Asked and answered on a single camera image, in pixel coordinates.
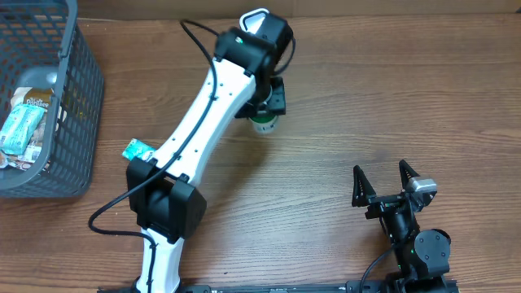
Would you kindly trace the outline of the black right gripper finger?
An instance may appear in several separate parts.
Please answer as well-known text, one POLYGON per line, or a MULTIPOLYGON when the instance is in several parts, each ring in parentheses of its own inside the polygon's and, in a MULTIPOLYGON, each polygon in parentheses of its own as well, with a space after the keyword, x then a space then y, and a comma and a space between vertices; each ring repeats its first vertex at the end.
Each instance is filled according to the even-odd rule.
POLYGON ((359 165, 353 167, 353 183, 352 206, 368 206, 377 194, 359 165))
POLYGON ((401 175, 401 185, 405 189, 409 183, 409 180, 413 177, 419 177, 419 174, 405 161, 399 162, 399 169, 401 175))

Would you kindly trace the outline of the green lid white jar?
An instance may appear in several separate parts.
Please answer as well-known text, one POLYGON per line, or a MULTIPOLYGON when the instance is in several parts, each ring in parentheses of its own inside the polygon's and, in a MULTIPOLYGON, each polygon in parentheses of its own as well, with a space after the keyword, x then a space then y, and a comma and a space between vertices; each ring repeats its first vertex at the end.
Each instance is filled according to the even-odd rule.
POLYGON ((278 126, 278 116, 253 117, 249 119, 258 134, 272 133, 278 126))

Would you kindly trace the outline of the small teal white box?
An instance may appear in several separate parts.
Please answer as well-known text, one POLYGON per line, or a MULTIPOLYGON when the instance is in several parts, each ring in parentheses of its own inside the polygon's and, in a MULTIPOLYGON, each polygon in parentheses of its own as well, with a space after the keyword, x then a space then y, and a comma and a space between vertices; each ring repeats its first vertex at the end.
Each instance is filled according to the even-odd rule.
POLYGON ((123 150, 122 156, 131 161, 138 158, 142 161, 149 161, 155 154, 155 149, 146 143, 133 138, 128 146, 123 150))

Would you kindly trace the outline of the brown white snack bag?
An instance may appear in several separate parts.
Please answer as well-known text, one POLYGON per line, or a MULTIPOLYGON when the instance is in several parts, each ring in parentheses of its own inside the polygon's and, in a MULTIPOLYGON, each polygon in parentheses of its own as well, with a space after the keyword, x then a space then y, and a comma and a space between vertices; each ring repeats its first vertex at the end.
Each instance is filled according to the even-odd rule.
POLYGON ((23 155, 7 155, 1 150, 1 169, 16 168, 26 171, 36 162, 42 152, 43 142, 46 140, 44 138, 46 118, 48 109, 52 106, 51 97, 53 93, 52 89, 38 89, 34 87, 19 87, 15 90, 10 101, 11 111, 16 105, 23 103, 42 107, 45 109, 45 114, 30 138, 23 155))

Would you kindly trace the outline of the teal wipes packet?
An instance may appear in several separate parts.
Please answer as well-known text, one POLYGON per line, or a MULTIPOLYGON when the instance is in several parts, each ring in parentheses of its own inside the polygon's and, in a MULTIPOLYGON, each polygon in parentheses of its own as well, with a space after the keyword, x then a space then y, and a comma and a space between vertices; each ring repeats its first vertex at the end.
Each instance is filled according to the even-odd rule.
POLYGON ((1 150, 7 155, 23 155, 44 114, 42 107, 16 105, 1 129, 1 150))

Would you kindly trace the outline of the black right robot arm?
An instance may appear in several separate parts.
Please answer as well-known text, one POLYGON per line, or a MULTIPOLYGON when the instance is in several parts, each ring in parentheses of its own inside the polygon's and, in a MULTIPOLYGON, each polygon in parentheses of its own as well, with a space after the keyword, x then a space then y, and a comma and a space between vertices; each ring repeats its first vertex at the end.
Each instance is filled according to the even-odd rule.
POLYGON ((399 162, 401 191, 378 196, 360 166, 353 167, 352 206, 366 207, 366 219, 377 219, 391 246, 378 256, 352 285, 357 292, 457 292, 455 281, 448 282, 451 238, 443 230, 421 230, 415 214, 435 198, 437 184, 422 177, 405 161, 399 162), (384 280, 367 281, 373 268, 394 254, 398 270, 384 280))

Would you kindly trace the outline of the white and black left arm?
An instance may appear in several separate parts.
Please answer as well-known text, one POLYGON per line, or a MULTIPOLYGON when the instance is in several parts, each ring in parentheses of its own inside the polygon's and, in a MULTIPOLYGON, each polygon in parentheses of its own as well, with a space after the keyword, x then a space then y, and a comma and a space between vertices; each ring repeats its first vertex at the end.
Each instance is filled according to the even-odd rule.
POLYGON ((131 159, 129 206, 144 242, 142 272, 132 292, 176 292, 186 239, 207 208, 197 187, 213 149, 233 119, 270 133, 286 112, 282 69, 296 40, 289 23, 264 8, 218 34, 210 69, 195 101, 169 139, 149 159, 131 159))

